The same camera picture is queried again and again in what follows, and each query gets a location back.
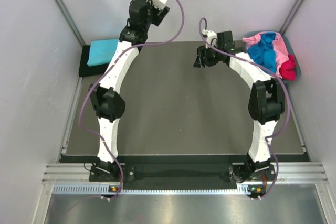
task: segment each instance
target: towel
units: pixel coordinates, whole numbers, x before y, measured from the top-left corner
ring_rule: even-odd
[[[117,50],[118,39],[96,40],[91,43],[88,66],[109,64]]]
[[[289,60],[287,60],[286,62],[284,62],[281,65],[280,68],[280,74],[282,76],[282,78],[284,80],[290,80],[290,81],[294,81],[296,78],[296,74],[295,74],[295,66],[296,66],[296,62],[295,62],[295,56],[294,55],[288,55]]]

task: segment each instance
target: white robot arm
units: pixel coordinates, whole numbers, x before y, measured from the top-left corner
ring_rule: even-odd
[[[250,56],[243,52],[244,50],[235,48],[231,31],[216,34],[210,30],[203,30],[202,34],[209,44],[218,49],[252,61]],[[257,174],[270,166],[268,144],[271,143],[271,139],[267,144],[265,137],[273,134],[280,115],[285,111],[285,95],[279,82],[260,68],[248,62],[219,54],[207,45],[198,47],[194,67],[211,67],[219,61],[226,63],[236,71],[251,89],[248,109],[254,120],[254,130],[245,166],[249,175]]]
[[[118,157],[117,130],[120,117],[125,110],[125,102],[119,96],[121,83],[132,63],[138,56],[141,48],[130,49],[123,57],[118,58],[132,45],[144,43],[147,40],[147,32],[151,24],[158,26],[169,8],[167,0],[132,0],[129,7],[130,18],[120,34],[117,50],[107,69],[112,70],[99,82],[92,92],[90,99],[96,111],[100,134],[110,147],[115,157]],[[102,140],[100,140],[99,159],[106,163],[113,163],[111,155],[107,152]]]

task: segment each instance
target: gray work surface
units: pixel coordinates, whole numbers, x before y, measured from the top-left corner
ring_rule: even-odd
[[[173,42],[144,47],[121,87],[126,111],[118,128],[119,154],[245,154],[253,132],[248,113],[250,89],[227,65],[198,69],[193,64],[201,42]],[[85,77],[67,155],[97,155],[99,140],[78,127],[79,109],[89,85],[99,76]],[[285,120],[282,115],[276,127]],[[89,101],[83,125],[99,131]],[[272,142],[277,154],[301,154],[293,118]]]
[[[85,198],[52,195],[45,224],[327,223],[315,185],[276,185],[261,202],[246,195],[120,195],[110,203]]]

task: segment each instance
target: fabric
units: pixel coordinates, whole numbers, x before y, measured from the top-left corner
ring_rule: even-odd
[[[290,81],[294,81],[296,78],[296,74],[295,74],[295,67],[296,67],[296,63],[295,63],[295,56],[294,55],[288,55],[289,60],[287,60],[286,62],[284,62],[281,65],[280,68],[280,74],[282,76],[282,78],[284,80],[290,80]]]
[[[80,63],[79,63],[79,71],[78,75],[79,77],[87,77],[87,76],[95,76],[98,74],[105,73],[108,64],[102,64],[98,66],[89,67],[88,66],[88,60],[89,60],[89,54],[90,54],[90,46],[83,46],[82,49],[82,55],[80,57]]]
[[[91,43],[88,66],[109,64],[117,50],[118,39],[96,40]]]
[[[261,36],[265,33],[269,33],[266,31],[262,31],[255,36],[249,37],[249,38],[243,38],[243,42],[246,44],[246,48],[249,49],[251,46],[259,43],[261,41]],[[286,44],[284,42],[284,39],[282,38],[280,33],[276,33],[276,37],[273,41],[273,50],[276,53],[276,66],[277,66],[277,71],[276,74],[277,76],[281,77],[281,74],[279,72],[279,69],[281,68],[281,65],[288,61],[288,50],[286,47]]]
[[[273,50],[273,40],[276,34],[273,32],[264,33],[261,35],[260,42],[251,46],[247,52],[251,59],[259,65],[276,72],[276,52]]]

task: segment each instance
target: metal frame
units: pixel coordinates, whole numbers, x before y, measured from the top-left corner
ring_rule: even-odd
[[[32,223],[44,223],[52,194],[113,194],[108,187],[118,187],[119,182],[90,182],[89,171],[82,164],[48,164],[43,176],[34,220]],[[120,194],[128,195],[242,195],[247,194],[247,184],[237,184],[237,189],[225,190],[122,190]],[[336,223],[336,204],[328,178],[322,163],[294,162],[279,163],[280,184],[315,184],[321,207],[328,224]]]
[[[81,46],[85,45],[85,41],[82,37],[82,35],[80,34],[74,20],[72,19],[67,7],[65,6],[63,0],[55,0],[57,6],[59,7],[60,11],[62,12],[66,22],[68,23],[68,25],[70,26],[73,34],[75,35],[75,37],[77,38],[78,42],[80,43]]]
[[[59,161],[61,155],[65,154],[66,151],[67,151],[72,125],[73,125],[73,122],[75,120],[75,114],[76,114],[77,104],[78,104],[78,100],[79,100],[79,96],[80,96],[80,91],[82,89],[82,83],[83,83],[83,78],[79,77],[78,81],[77,81],[77,84],[76,84],[75,92],[73,93],[73,96],[72,96],[72,99],[71,99],[71,105],[70,105],[70,108],[69,108],[68,118],[67,118],[67,121],[66,121],[64,133],[63,133],[63,136],[62,136],[62,141],[61,141],[60,146],[57,148],[57,150],[58,150],[57,161]]]
[[[314,160],[312,158],[312,156],[311,156],[311,152],[310,152],[309,146],[304,141],[306,138],[305,138],[304,132],[303,132],[303,130],[301,128],[300,118],[299,118],[299,115],[298,115],[297,110],[296,110],[296,106],[295,106],[294,101],[293,101],[293,99],[292,99],[291,96],[289,96],[289,100],[290,100],[290,105],[291,105],[291,107],[290,107],[290,113],[292,114],[295,127],[296,127],[296,129],[298,131],[298,135],[299,135],[299,138],[300,138],[300,142],[301,142],[303,151],[306,152],[306,153],[308,153],[308,156],[309,156],[310,160]]]
[[[285,22],[283,23],[282,27],[280,28],[280,33],[281,34],[285,34],[290,23],[292,22],[292,20],[294,19],[296,13],[298,12],[298,10],[300,9],[302,3],[304,0],[296,0],[292,9],[290,10],[287,18],[285,19]]]

